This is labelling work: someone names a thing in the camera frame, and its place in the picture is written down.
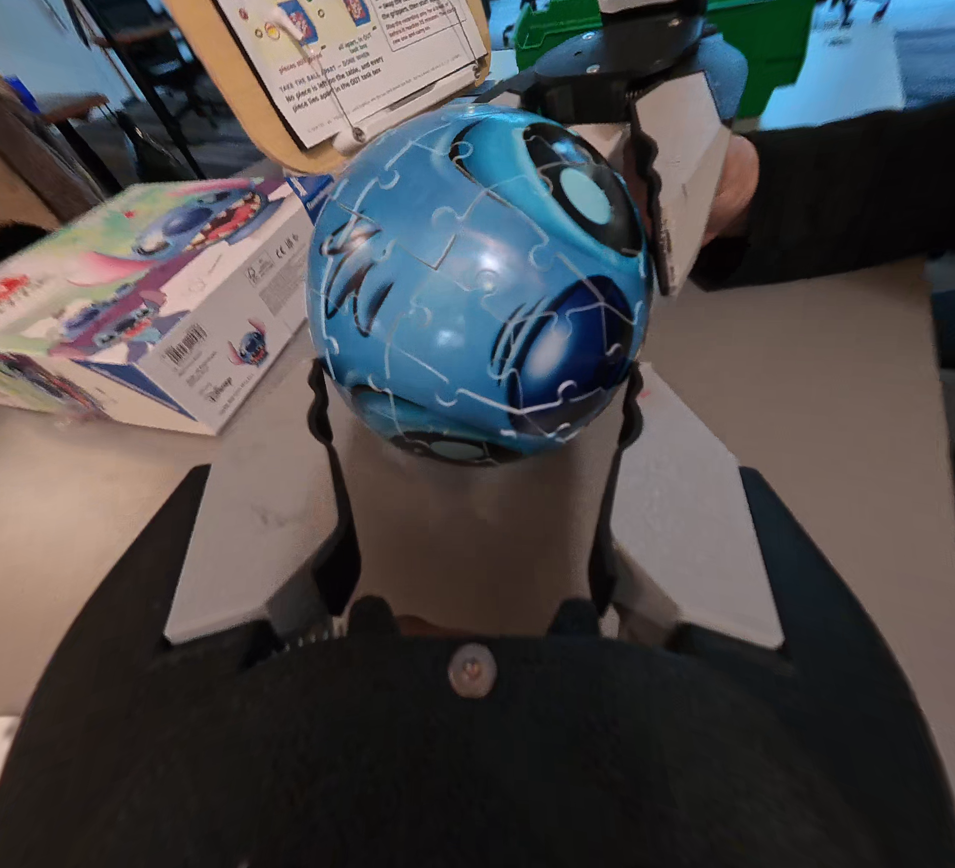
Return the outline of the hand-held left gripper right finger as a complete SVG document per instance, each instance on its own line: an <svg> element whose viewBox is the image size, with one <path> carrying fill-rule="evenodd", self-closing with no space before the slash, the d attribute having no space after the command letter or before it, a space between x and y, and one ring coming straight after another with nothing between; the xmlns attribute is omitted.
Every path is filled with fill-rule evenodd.
<svg viewBox="0 0 955 868"><path fill-rule="evenodd" d="M596 509L623 429L643 418L620 457L608 513L616 568L611 612L620 639L661 645L684 625L777 649L783 631L739 464L650 364L633 397L620 389L589 427L589 500Z"/></svg>

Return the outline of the colourful puzzle box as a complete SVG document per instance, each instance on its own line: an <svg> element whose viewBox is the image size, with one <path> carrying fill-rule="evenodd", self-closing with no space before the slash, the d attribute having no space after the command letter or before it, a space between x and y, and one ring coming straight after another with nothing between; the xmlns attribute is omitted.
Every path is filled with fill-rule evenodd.
<svg viewBox="0 0 955 868"><path fill-rule="evenodd" d="M221 432L304 326L332 182L136 184L6 259L2 407Z"/></svg>

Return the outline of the instruction sheet on clipboard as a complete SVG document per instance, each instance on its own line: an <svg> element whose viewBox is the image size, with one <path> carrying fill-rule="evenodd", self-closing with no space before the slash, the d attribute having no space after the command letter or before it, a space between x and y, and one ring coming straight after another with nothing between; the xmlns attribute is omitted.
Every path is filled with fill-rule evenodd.
<svg viewBox="0 0 955 868"><path fill-rule="evenodd" d="M253 73L213 0L162 0L188 46L205 66L245 133L261 153L290 173L336 172L343 162L378 134L424 110L469 92L487 78L492 59L488 23L480 0L468 0L477 17L487 55L475 73L449 76L422 93L348 128L310 150L300 149L280 121L263 85Z"/></svg>

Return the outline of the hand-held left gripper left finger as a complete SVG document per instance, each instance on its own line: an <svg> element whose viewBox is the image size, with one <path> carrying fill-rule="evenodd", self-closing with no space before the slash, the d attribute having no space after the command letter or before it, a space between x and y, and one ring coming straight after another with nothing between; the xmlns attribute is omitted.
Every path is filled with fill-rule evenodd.
<svg viewBox="0 0 955 868"><path fill-rule="evenodd" d="M251 623L281 639L343 617L361 573L325 373L262 387L214 457L164 629L185 645Z"/></svg>

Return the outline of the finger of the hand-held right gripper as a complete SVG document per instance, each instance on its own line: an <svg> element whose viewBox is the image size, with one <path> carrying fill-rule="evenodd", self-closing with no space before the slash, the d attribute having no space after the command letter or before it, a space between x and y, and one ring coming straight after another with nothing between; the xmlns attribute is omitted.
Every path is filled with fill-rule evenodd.
<svg viewBox="0 0 955 868"><path fill-rule="evenodd" d="M731 129L705 71L650 86L630 98L629 112L634 162L648 189L658 288L672 298L703 246Z"/></svg>

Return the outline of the printed instruction sheet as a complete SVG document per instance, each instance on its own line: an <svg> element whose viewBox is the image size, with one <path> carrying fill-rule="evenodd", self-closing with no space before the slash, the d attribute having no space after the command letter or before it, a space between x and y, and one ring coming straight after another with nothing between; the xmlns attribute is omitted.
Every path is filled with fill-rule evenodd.
<svg viewBox="0 0 955 868"><path fill-rule="evenodd" d="M213 2L302 150L487 55L468 0Z"/></svg>

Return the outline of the person's right hand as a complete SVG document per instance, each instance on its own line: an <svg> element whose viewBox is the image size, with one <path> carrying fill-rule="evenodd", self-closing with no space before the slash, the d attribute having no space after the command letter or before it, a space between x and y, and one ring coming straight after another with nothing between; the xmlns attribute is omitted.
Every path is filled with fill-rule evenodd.
<svg viewBox="0 0 955 868"><path fill-rule="evenodd" d="M732 134L710 206L701 246L746 235L750 207L758 190L758 149L745 135Z"/></svg>

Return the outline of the blue puzzle ball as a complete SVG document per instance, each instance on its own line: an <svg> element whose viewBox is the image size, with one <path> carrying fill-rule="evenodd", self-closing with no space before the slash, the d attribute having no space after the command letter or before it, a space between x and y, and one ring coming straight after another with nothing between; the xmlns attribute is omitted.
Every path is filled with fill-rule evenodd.
<svg viewBox="0 0 955 868"><path fill-rule="evenodd" d="M394 447L492 466L567 444L626 386L653 267L627 184L579 134L452 103L355 155L306 272L316 357Z"/></svg>

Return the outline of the green plastic bin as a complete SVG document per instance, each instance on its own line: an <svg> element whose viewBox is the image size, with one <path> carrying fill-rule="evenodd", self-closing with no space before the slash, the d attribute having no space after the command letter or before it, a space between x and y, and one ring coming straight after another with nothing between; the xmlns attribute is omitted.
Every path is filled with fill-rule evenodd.
<svg viewBox="0 0 955 868"><path fill-rule="evenodd" d="M776 89L792 86L804 65L816 0L708 0L707 17L748 63L737 116L757 119ZM509 31L518 69L576 35L601 25L597 0L550 0L522 7Z"/></svg>

